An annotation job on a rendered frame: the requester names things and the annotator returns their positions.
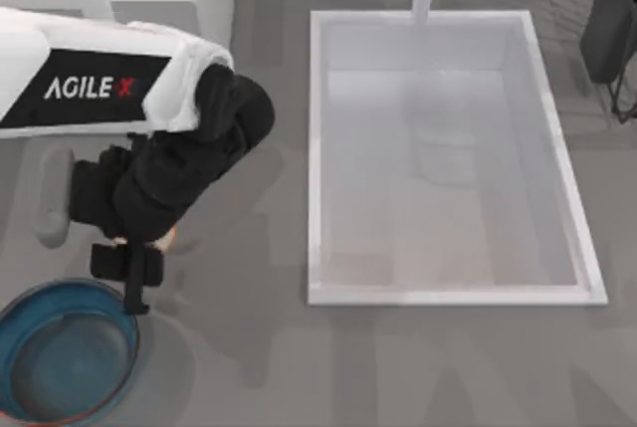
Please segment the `blue bowl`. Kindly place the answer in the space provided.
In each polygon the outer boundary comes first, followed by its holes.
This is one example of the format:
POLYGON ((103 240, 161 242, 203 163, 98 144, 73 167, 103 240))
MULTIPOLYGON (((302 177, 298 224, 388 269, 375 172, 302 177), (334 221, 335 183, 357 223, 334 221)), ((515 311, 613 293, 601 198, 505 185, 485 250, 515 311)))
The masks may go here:
POLYGON ((18 427, 93 427, 132 384, 136 317, 88 279, 36 285, 0 309, 0 418, 18 427))

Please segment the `pale grey rounded box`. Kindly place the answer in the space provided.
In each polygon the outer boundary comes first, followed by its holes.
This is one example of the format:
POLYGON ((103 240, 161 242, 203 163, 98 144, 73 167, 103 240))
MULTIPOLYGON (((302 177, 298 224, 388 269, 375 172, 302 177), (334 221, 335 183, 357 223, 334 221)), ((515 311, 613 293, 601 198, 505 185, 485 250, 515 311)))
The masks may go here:
POLYGON ((74 165, 70 148, 49 148, 41 158, 32 228, 48 249, 61 247, 69 234, 74 165))

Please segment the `white sink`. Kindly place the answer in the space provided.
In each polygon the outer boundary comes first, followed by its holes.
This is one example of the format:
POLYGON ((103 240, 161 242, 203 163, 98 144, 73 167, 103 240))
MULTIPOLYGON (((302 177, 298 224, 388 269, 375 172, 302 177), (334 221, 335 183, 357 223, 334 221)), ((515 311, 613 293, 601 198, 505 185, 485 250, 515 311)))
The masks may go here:
POLYGON ((308 301, 604 306, 527 10, 311 14, 308 301))

